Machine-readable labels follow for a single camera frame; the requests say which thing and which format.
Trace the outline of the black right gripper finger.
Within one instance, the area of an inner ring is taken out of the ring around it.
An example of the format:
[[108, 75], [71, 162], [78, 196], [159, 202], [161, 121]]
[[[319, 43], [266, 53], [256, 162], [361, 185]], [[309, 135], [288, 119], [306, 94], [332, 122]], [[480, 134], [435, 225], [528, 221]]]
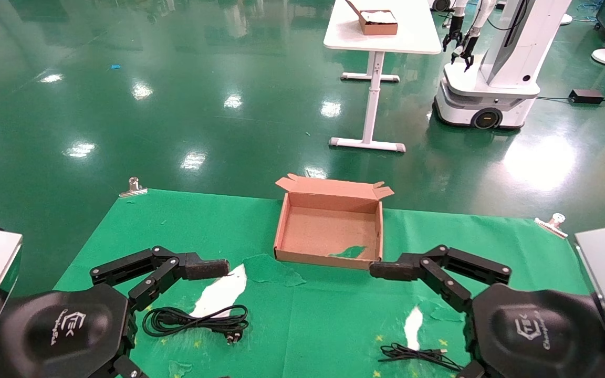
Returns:
[[454, 247], [436, 246], [423, 254], [403, 253], [397, 261], [374, 261], [370, 275], [394, 281], [424, 282], [455, 311], [468, 312], [472, 297], [469, 290], [448, 272], [486, 285], [508, 284], [511, 268]]

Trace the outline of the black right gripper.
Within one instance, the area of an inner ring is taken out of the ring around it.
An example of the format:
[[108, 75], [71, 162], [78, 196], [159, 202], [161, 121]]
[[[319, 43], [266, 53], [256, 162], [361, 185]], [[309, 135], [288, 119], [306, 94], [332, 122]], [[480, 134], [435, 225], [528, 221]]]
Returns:
[[605, 323], [590, 295], [496, 284], [468, 312], [472, 361], [457, 378], [605, 377]]

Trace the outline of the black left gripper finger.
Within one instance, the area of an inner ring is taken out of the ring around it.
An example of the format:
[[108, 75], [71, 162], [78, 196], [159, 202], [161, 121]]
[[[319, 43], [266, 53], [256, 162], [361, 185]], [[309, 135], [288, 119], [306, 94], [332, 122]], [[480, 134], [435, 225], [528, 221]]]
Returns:
[[162, 246], [154, 246], [102, 264], [90, 271], [94, 285], [115, 286], [134, 278], [144, 280], [128, 292], [134, 311], [143, 311], [178, 280], [203, 280], [228, 275], [226, 260], [202, 260], [194, 252], [178, 254]]

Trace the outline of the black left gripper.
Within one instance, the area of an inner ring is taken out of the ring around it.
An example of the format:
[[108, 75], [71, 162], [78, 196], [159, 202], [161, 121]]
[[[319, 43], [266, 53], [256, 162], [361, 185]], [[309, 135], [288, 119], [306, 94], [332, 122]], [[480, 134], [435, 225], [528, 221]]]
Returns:
[[108, 285], [10, 299], [0, 315], [0, 377], [149, 377], [130, 357], [128, 299]]

